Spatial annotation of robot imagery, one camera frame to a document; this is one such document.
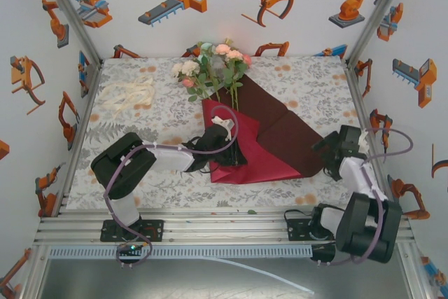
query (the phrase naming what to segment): table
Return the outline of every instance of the table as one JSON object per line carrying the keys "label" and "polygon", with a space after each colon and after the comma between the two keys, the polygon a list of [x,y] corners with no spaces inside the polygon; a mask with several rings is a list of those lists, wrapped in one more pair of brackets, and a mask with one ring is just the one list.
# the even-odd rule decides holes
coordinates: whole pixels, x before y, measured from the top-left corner
{"label": "table", "polygon": [[[200,102],[188,102],[185,88],[171,75],[172,66],[182,61],[178,57],[105,61],[67,209],[106,208],[104,188],[90,163],[127,132],[136,132],[145,141],[173,145],[203,134]],[[342,124],[359,126],[339,57],[255,57],[246,74],[323,137]],[[131,83],[140,76],[154,80],[155,98],[150,106],[130,106],[114,118],[113,111],[97,102],[107,85]],[[345,204],[350,197],[341,181],[323,172],[309,179],[230,185],[211,183],[210,176],[200,172],[149,171],[134,195],[141,208]]]}

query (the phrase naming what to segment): white cable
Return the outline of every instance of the white cable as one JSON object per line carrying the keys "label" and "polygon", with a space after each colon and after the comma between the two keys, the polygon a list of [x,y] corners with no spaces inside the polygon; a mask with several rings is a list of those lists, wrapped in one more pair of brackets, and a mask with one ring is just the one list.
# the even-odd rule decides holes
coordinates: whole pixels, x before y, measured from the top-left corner
{"label": "white cable", "polygon": [[263,270],[260,270],[260,269],[255,269],[254,267],[247,266],[247,265],[245,265],[245,264],[237,263],[237,262],[234,262],[234,261],[232,261],[232,260],[220,259],[220,258],[213,258],[213,257],[198,257],[198,259],[211,260],[211,261],[213,261],[213,262],[219,262],[219,263],[231,264],[231,265],[233,265],[233,266],[242,267],[243,269],[247,269],[247,270],[250,270],[250,271],[254,271],[254,272],[263,274],[263,275],[265,275],[265,276],[268,276],[268,277],[277,279],[277,280],[282,281],[283,283],[285,283],[285,284],[287,284],[287,285],[291,285],[292,287],[295,287],[295,288],[297,288],[297,289],[299,289],[299,290],[301,290],[301,291],[308,292],[308,293],[314,295],[314,291],[312,291],[312,290],[310,290],[310,289],[308,289],[308,288],[306,288],[306,287],[303,287],[303,286],[301,286],[301,285],[299,285],[299,284],[296,284],[296,283],[293,283],[293,282],[291,282],[291,281],[289,281],[289,280],[286,280],[286,279],[284,279],[284,278],[281,278],[281,277],[279,277],[279,276],[277,276],[277,275],[275,275],[275,274],[272,274],[272,273],[269,273],[269,272],[267,272],[267,271],[263,271]]}

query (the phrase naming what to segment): purple cable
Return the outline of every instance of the purple cable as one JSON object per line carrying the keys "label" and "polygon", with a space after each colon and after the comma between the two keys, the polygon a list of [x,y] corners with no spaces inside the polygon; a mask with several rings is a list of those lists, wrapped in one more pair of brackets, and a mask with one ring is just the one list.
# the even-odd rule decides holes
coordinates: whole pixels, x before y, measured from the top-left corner
{"label": "purple cable", "polygon": [[[366,131],[380,131],[380,130],[385,130],[385,129],[386,129],[385,127],[372,127],[372,128],[365,129],[365,130]],[[367,159],[364,160],[363,165],[365,163],[371,161],[371,160],[376,159],[376,158],[384,157],[384,160],[386,160],[386,157],[389,157],[389,156],[392,156],[392,155],[404,154],[404,153],[407,153],[410,150],[412,150],[412,148],[414,147],[414,142],[412,141],[411,137],[409,137],[407,134],[405,134],[403,131],[400,131],[400,130],[389,129],[389,131],[397,132],[397,133],[403,135],[409,141],[409,147],[406,148],[403,151],[372,155],[372,156],[370,156],[370,157],[368,157]],[[370,187],[373,187],[373,183],[370,180],[367,172],[365,171],[365,168],[361,167],[361,171],[363,173],[363,176],[364,176],[365,180],[368,181]],[[353,263],[355,263],[355,264],[361,264],[361,263],[365,262],[369,258],[369,256],[372,253],[373,249],[375,249],[375,247],[376,247],[376,245],[377,245],[377,243],[379,241],[379,236],[381,235],[381,230],[383,228],[384,209],[383,209],[383,202],[379,198],[379,195],[378,195],[377,191],[372,188],[372,192],[373,192],[373,195],[375,196],[375,199],[377,200],[377,204],[378,204],[378,225],[377,225],[377,229],[375,230],[375,234],[373,235],[373,239],[370,242],[369,247],[367,248],[365,253],[359,259],[355,259],[354,255],[350,255],[350,258],[348,258],[348,259],[340,260],[338,262],[334,262],[334,263],[331,263],[329,265],[334,265],[334,266],[343,265],[343,264],[348,263],[350,260]]]}
{"label": "purple cable", "polygon": [[[239,131],[239,125],[238,125],[238,120],[236,115],[234,114],[234,112],[232,110],[230,110],[230,108],[223,106],[223,105],[218,105],[215,106],[214,108],[212,108],[211,110],[211,115],[213,116],[214,112],[217,109],[225,109],[227,110],[230,115],[232,116],[234,123],[235,123],[235,134],[233,136],[233,138],[230,140],[230,142],[225,145],[224,147],[218,149],[218,150],[213,150],[213,151],[196,151],[196,150],[190,150],[189,148],[181,148],[181,147],[175,147],[175,146],[168,146],[168,145],[154,145],[154,144],[148,144],[148,145],[140,145],[137,146],[136,148],[133,148],[132,151],[130,151],[125,158],[122,160],[122,162],[118,165],[117,170],[113,173],[111,180],[109,181],[109,183],[107,184],[106,190],[104,191],[103,197],[104,197],[104,201],[106,202],[106,206],[109,209],[113,220],[118,223],[118,225],[127,230],[128,232],[132,233],[133,235],[136,235],[137,237],[142,238],[143,241],[145,241],[146,243],[148,243],[149,246],[149,252],[142,257],[139,261],[137,261],[134,264],[129,264],[129,267],[132,268],[133,265],[138,265],[143,263],[153,252],[153,245],[151,243],[151,241],[149,240],[149,238],[147,238],[145,235],[142,235],[141,233],[129,228],[127,225],[125,225],[122,221],[120,221],[120,219],[113,213],[113,208],[111,205],[111,199],[109,198],[109,192],[112,189],[112,185],[115,183],[118,175],[121,173],[121,170],[123,169],[123,167],[125,166],[126,162],[134,155],[134,153],[136,153],[137,151],[140,151],[144,148],[164,148],[164,149],[169,149],[169,150],[173,150],[173,151],[184,151],[184,152],[190,152],[190,153],[195,153],[195,154],[216,154],[216,153],[220,153],[222,151],[225,151],[226,149],[228,149],[236,140],[237,135],[238,135],[238,131]],[[123,251],[125,249],[125,247],[121,247],[119,246],[117,248],[117,251],[115,253],[115,259],[119,262],[122,263],[123,266],[123,262],[120,260],[120,252]]]}

